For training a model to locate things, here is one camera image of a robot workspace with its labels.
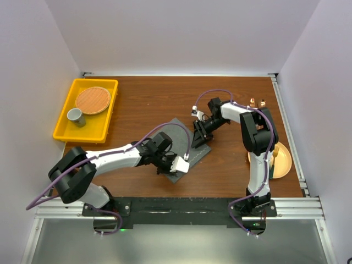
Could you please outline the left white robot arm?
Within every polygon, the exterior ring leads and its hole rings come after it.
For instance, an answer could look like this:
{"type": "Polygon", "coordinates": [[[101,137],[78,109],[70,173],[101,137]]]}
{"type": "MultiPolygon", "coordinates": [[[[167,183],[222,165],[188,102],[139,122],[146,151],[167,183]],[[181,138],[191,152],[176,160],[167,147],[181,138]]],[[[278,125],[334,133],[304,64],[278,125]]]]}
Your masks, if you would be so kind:
{"type": "Polygon", "coordinates": [[[157,173],[176,172],[179,157],[170,151],[172,139],[164,132],[146,138],[140,144],[132,142],[121,148],[106,151],[84,151],[81,147],[71,149],[49,172],[50,181],[77,163],[82,164],[65,174],[54,187],[63,203],[81,201],[102,216],[117,212],[113,196],[103,186],[92,183],[94,177],[121,168],[133,168],[152,164],[157,173]]]}

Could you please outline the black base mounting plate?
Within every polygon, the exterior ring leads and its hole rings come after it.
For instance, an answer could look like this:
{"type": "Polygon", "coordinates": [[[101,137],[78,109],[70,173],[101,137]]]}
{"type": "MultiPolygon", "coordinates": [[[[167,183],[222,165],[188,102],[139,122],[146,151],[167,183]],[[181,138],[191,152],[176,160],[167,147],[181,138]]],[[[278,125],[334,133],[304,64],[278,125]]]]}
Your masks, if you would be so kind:
{"type": "Polygon", "coordinates": [[[231,204],[227,197],[115,197],[114,205],[99,212],[84,205],[82,215],[93,217],[97,230],[116,227],[132,229],[136,225],[204,225],[237,228],[263,233],[266,219],[277,216],[275,202],[255,207],[247,201],[231,204]]]}

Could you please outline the golden round plate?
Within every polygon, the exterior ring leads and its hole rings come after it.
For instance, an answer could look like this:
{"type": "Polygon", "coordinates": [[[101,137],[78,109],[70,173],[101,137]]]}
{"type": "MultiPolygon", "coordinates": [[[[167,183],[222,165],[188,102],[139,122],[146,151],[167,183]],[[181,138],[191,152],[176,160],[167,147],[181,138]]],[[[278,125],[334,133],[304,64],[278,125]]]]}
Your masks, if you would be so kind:
{"type": "MultiPolygon", "coordinates": [[[[284,177],[289,173],[292,167],[292,158],[289,150],[281,142],[276,143],[275,146],[276,145],[279,146],[279,153],[275,161],[273,179],[284,177]]],[[[269,153],[268,156],[270,157],[270,161],[269,161],[267,179],[269,179],[270,177],[270,168],[273,160],[271,153],[269,153]]],[[[263,153],[259,157],[259,156],[256,156],[255,154],[251,154],[250,152],[248,152],[247,157],[249,162],[251,162],[251,158],[253,158],[255,161],[255,164],[253,166],[250,165],[250,180],[258,179],[259,182],[261,183],[264,180],[265,173],[267,172],[266,165],[264,163],[265,153],[263,153]]]]}

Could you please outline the yellow plastic tray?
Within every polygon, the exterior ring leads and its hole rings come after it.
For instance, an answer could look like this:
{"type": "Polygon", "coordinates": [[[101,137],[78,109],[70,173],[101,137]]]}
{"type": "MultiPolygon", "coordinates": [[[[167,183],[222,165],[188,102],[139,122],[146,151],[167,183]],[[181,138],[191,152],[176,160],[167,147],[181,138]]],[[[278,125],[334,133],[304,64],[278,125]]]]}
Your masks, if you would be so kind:
{"type": "Polygon", "coordinates": [[[118,93],[113,79],[75,79],[53,132],[53,138],[64,142],[104,143],[118,93]],[[78,109],[85,125],[79,127],[68,118],[78,109]]]}

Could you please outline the orange woven coaster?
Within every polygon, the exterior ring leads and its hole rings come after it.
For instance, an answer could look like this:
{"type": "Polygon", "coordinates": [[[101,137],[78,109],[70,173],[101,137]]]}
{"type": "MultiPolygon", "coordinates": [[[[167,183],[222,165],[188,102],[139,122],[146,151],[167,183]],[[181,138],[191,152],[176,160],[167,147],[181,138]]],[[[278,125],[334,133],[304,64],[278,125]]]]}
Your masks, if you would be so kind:
{"type": "Polygon", "coordinates": [[[81,92],[76,100],[75,106],[83,114],[94,115],[103,112],[111,102],[111,94],[103,87],[93,86],[81,92]]]}

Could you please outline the grey ceramic cup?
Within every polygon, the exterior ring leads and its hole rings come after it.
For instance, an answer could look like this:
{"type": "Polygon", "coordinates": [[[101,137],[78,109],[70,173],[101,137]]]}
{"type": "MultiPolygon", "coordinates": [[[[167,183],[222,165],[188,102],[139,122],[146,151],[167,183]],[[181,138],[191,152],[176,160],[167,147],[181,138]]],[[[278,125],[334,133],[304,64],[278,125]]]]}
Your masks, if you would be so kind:
{"type": "Polygon", "coordinates": [[[67,113],[67,118],[77,127],[84,127],[86,125],[84,115],[79,108],[72,108],[67,113]]]}

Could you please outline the aluminium frame rail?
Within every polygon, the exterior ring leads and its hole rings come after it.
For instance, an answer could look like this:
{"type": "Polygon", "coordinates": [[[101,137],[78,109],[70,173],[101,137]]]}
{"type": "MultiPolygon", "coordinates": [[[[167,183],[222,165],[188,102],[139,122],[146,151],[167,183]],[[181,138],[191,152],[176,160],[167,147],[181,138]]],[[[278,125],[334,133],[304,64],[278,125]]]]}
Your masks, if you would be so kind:
{"type": "MultiPolygon", "coordinates": [[[[249,87],[251,83],[255,84],[254,92],[263,94],[268,92],[269,98],[274,103],[274,115],[279,119],[279,130],[285,131],[284,139],[289,143],[291,154],[294,158],[296,172],[298,174],[300,187],[304,193],[304,197],[282,197],[273,198],[277,209],[277,216],[268,217],[267,219],[276,220],[313,220],[318,231],[318,241],[321,243],[323,253],[328,263],[336,263],[336,257],[332,249],[332,243],[329,239],[325,215],[323,212],[321,200],[317,197],[309,195],[306,181],[303,172],[300,168],[300,162],[295,149],[294,141],[291,135],[290,127],[287,122],[286,112],[281,102],[281,95],[278,91],[277,76],[276,74],[267,74],[263,76],[114,76],[109,75],[93,75],[93,73],[84,73],[83,79],[113,79],[119,81],[121,86],[132,87],[136,90],[139,85],[151,86],[152,83],[157,85],[171,84],[181,85],[181,91],[194,84],[196,89],[206,86],[216,86],[221,84],[237,85],[236,90],[242,90],[249,87]]],[[[216,189],[218,197],[224,197],[224,189],[216,189]]]]}

